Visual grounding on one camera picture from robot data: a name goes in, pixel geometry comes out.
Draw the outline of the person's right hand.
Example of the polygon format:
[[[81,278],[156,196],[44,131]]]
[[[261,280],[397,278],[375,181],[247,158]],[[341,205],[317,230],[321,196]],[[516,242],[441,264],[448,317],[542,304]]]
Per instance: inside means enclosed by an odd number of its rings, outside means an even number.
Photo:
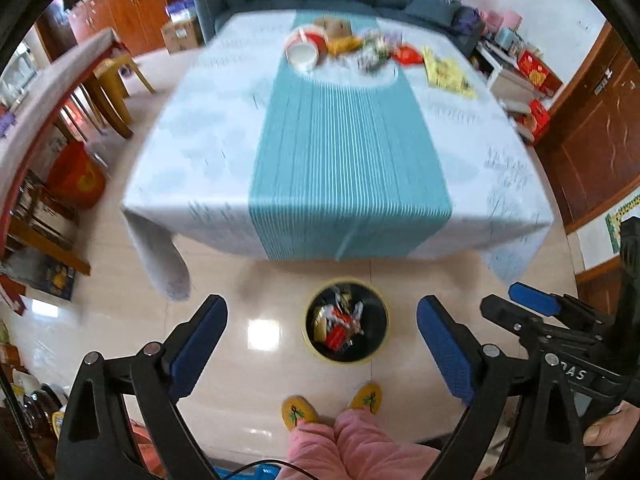
[[[597,450],[596,460],[609,460],[622,450],[638,420],[639,409],[623,402],[616,413],[592,424],[586,430],[582,443]]]

